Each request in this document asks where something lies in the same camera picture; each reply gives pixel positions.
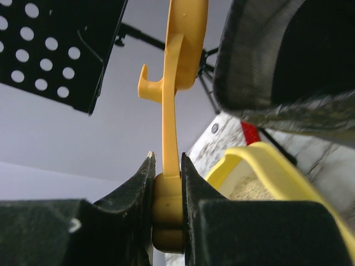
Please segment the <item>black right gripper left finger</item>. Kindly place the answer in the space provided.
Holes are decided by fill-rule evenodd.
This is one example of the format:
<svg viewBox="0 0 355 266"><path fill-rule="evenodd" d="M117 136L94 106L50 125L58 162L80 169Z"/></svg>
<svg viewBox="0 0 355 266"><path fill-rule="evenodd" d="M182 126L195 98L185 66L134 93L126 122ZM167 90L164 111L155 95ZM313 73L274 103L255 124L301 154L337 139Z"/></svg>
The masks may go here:
<svg viewBox="0 0 355 266"><path fill-rule="evenodd" d="M2 265L150 265L155 155L90 203L84 199L1 202Z"/></svg>

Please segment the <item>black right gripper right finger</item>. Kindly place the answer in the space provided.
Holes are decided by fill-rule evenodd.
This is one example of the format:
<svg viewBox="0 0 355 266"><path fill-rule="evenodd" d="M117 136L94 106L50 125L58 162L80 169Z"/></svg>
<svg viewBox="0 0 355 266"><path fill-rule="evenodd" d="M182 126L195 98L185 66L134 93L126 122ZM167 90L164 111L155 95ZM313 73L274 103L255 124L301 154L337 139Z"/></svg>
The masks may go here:
<svg viewBox="0 0 355 266"><path fill-rule="evenodd" d="M351 265L336 221L311 201L231 201L181 159L186 265Z"/></svg>

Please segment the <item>yellow and grey litter box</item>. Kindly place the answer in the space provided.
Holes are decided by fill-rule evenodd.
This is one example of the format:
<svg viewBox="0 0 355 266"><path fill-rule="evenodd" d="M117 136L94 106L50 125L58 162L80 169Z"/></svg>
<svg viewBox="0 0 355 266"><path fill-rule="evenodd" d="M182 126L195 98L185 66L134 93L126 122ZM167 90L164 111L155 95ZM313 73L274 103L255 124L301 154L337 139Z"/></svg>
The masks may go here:
<svg viewBox="0 0 355 266"><path fill-rule="evenodd" d="M331 204L313 187L296 167L279 151L265 142L232 147L210 170L205 180L224 196L230 195L236 182L246 176L237 172L245 163L277 200L312 201L323 205L336 221L351 258L354 259L354 233Z"/></svg>

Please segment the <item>orange litter scoop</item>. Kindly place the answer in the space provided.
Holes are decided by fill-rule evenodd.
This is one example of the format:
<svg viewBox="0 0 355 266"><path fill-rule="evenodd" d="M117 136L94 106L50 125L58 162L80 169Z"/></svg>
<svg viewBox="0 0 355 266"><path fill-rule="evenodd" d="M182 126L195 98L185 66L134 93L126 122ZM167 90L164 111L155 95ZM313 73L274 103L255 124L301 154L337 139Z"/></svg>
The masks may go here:
<svg viewBox="0 0 355 266"><path fill-rule="evenodd" d="M196 79L204 45L208 1L170 1L159 81L148 80L143 65L138 96L161 104L162 173L154 180L153 246L162 252L183 253L182 181L176 134L175 95L190 89Z"/></svg>

